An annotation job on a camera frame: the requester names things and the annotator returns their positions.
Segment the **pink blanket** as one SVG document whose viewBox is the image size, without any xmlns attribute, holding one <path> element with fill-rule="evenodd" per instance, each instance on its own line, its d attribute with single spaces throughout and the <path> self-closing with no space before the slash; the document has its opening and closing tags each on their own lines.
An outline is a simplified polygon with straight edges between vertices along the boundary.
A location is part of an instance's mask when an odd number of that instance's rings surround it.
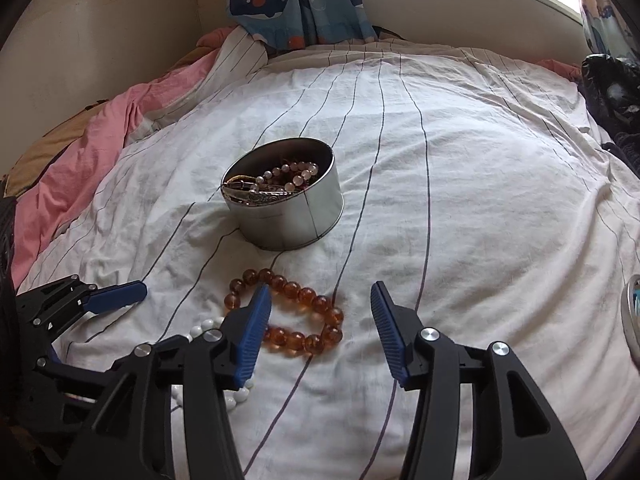
<svg viewBox="0 0 640 480">
<path fill-rule="evenodd" d="M 38 256 L 93 199 L 125 145 L 175 120 L 195 102 L 198 87 L 214 67 L 231 27 L 204 35 L 196 48 L 171 70 L 150 82 L 135 84 L 90 119 L 81 138 L 17 199 L 14 226 L 13 284 L 20 286 Z"/>
</svg>

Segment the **tan pillow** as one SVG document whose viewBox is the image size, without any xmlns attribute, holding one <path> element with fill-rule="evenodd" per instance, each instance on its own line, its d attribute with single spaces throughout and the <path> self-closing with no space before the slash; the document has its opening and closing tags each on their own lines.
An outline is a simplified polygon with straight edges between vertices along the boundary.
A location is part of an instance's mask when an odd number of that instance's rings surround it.
<svg viewBox="0 0 640 480">
<path fill-rule="evenodd" d="M 3 196 L 20 197 L 30 190 L 46 170 L 62 156 L 66 148 L 82 137 L 90 119 L 96 116 L 105 104 L 106 100 L 99 100 L 86 106 L 32 144 L 2 178 Z"/>
</svg>

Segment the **round silver tin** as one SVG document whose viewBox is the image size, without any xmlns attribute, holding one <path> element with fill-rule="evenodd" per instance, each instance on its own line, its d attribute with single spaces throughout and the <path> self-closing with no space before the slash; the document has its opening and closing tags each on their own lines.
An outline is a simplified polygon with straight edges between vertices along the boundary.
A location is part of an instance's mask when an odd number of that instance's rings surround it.
<svg viewBox="0 0 640 480">
<path fill-rule="evenodd" d="M 259 248 L 307 246 L 340 220 L 344 198 L 335 156 L 320 140 L 289 138 L 262 145 L 235 162 L 221 178 L 221 186 L 234 176 L 264 177 L 290 193 L 262 206 L 245 206 L 224 197 L 244 237 Z"/>
</svg>

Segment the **white striped duvet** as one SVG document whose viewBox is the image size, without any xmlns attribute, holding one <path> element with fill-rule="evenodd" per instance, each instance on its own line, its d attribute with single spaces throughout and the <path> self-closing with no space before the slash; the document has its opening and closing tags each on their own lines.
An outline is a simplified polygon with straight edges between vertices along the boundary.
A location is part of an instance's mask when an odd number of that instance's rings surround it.
<svg viewBox="0 0 640 480">
<path fill-rule="evenodd" d="M 318 242 L 265 252 L 219 183 L 286 138 L 332 148 L 344 208 Z M 64 361 L 95 370 L 219 318 L 247 269 L 331 297 L 342 342 L 313 358 L 264 350 L 233 404 L 241 465 L 251 479 L 393 479 L 416 395 L 394 384 L 372 320 L 383 281 L 460 344 L 510 344 L 597 478 L 639 417 L 620 320 L 639 271 L 639 180 L 604 138 L 577 87 L 535 64 L 397 39 L 270 58 L 237 29 L 195 102 L 125 145 L 18 287 L 70 274 L 148 285 L 131 311 L 58 341 Z"/>
</svg>

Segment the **blue whale curtain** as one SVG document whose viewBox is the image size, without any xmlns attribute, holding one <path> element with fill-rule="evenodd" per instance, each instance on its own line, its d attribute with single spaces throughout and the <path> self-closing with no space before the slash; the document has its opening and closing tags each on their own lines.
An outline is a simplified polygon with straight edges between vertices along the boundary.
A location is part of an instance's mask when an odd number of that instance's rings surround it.
<svg viewBox="0 0 640 480">
<path fill-rule="evenodd" d="M 363 0 L 227 0 L 227 11 L 276 51 L 376 39 Z"/>
</svg>

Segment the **black garment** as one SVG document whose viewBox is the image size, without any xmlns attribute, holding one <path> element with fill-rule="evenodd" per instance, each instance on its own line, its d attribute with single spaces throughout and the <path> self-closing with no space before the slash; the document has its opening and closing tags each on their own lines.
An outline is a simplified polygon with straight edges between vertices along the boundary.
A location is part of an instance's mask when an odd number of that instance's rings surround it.
<svg viewBox="0 0 640 480">
<path fill-rule="evenodd" d="M 610 136 L 603 147 L 639 175 L 639 64 L 592 54 L 582 61 L 582 96 L 590 115 Z"/>
</svg>

